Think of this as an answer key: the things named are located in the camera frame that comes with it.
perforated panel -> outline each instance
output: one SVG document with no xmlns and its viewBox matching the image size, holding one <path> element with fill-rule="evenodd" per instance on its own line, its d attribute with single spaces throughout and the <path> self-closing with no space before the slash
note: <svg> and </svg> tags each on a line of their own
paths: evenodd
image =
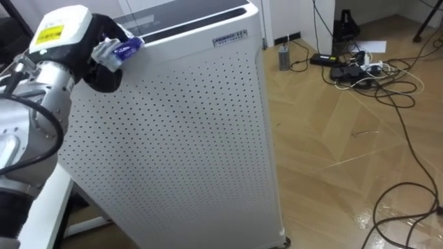
<svg viewBox="0 0 443 249">
<path fill-rule="evenodd" d="M 75 88 L 62 163 L 141 248 L 281 240 L 259 45 L 147 68 L 114 94 Z"/>
</svg>

robotic arm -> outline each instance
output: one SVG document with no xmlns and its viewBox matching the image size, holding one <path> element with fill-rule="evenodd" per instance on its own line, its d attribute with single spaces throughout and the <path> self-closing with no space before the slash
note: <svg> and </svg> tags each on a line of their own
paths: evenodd
<svg viewBox="0 0 443 249">
<path fill-rule="evenodd" d="M 73 87 L 80 80 L 103 93 L 120 86 L 120 70 L 91 58 L 105 37 L 129 39 L 111 18 L 84 6 L 54 10 L 0 82 L 0 249 L 19 247 L 29 209 L 57 164 Z"/>
</svg>

wooden floor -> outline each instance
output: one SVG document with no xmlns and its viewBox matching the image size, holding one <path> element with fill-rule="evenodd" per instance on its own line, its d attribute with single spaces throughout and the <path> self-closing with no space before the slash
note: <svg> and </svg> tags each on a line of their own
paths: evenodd
<svg viewBox="0 0 443 249">
<path fill-rule="evenodd" d="M 359 39 L 388 41 L 387 53 L 374 55 L 375 60 L 414 57 L 423 44 L 412 43 L 418 27 L 402 17 L 389 17 L 362 26 Z M 425 31 L 424 41 L 432 32 Z M 430 45 L 424 52 L 431 50 Z M 302 60 L 305 51 L 292 44 L 291 57 Z M 292 248 L 360 248 L 383 191 L 402 181 L 431 187 L 411 156 L 395 110 L 326 85 L 316 66 L 303 73 L 280 72 L 277 47 L 264 52 L 264 61 L 281 205 Z M 443 50 L 418 61 L 412 73 L 426 89 L 415 96 L 416 107 L 401 114 L 417 155 L 443 192 Z M 407 104 L 404 98 L 396 101 Z M 403 187 L 381 202 L 377 219 L 427 212 L 432 201 L 423 190 Z M 88 212 L 73 219 L 84 219 Z M 390 223 L 381 230 L 404 243 L 412 222 Z M 411 245 L 443 248 L 443 219 L 433 215 L 417 226 Z M 69 248 L 136 246 L 112 225 L 67 239 L 63 249 Z M 396 247 L 374 234 L 366 248 Z"/>
</svg>

white air purifier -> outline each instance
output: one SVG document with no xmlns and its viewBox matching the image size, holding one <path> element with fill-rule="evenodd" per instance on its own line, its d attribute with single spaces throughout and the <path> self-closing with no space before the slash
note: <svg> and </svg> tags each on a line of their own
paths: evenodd
<svg viewBox="0 0 443 249">
<path fill-rule="evenodd" d="M 147 45 L 119 90 L 74 88 L 61 164 L 142 249 L 287 242 L 259 13 L 237 3 L 145 35 L 124 23 Z"/>
</svg>

tripod leg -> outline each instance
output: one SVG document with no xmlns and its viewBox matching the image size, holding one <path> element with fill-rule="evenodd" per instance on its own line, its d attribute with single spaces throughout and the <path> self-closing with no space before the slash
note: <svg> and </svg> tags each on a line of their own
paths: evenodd
<svg viewBox="0 0 443 249">
<path fill-rule="evenodd" d="M 420 36 L 423 32 L 423 30 L 427 27 L 427 25 L 429 24 L 429 22 L 431 21 L 431 19 L 433 18 L 434 14 L 437 12 L 437 10 L 440 8 L 440 6 L 442 5 L 443 0 L 439 0 L 434 8 L 431 10 L 431 13 L 429 13 L 429 16 L 426 18 L 426 20 L 424 21 L 424 23 L 422 24 L 422 26 L 420 27 L 420 29 L 417 31 L 417 34 L 414 36 L 414 42 L 421 42 L 422 41 L 422 37 Z"/>
</svg>

